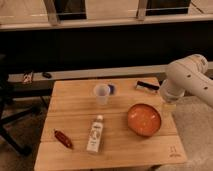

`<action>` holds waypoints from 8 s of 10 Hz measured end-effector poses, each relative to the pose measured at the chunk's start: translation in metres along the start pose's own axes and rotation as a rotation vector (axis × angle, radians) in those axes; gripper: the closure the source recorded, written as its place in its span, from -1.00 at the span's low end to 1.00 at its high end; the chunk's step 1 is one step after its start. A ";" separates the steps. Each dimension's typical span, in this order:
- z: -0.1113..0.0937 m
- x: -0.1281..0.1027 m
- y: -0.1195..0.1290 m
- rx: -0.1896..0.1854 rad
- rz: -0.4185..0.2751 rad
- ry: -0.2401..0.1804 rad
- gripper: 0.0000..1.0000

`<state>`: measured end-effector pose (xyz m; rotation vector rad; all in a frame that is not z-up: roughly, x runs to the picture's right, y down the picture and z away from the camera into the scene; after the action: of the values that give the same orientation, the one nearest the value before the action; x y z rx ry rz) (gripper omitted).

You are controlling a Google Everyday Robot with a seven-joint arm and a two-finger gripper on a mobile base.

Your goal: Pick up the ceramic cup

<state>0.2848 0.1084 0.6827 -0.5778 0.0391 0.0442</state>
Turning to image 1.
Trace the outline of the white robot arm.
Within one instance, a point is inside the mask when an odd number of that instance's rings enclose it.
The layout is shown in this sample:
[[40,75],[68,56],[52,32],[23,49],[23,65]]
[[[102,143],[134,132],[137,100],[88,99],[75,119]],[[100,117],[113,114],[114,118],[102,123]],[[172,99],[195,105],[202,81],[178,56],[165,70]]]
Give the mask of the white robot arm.
[[188,91],[213,108],[213,80],[205,75],[207,59],[193,54],[169,63],[165,68],[166,79],[159,93],[167,103],[177,101]]

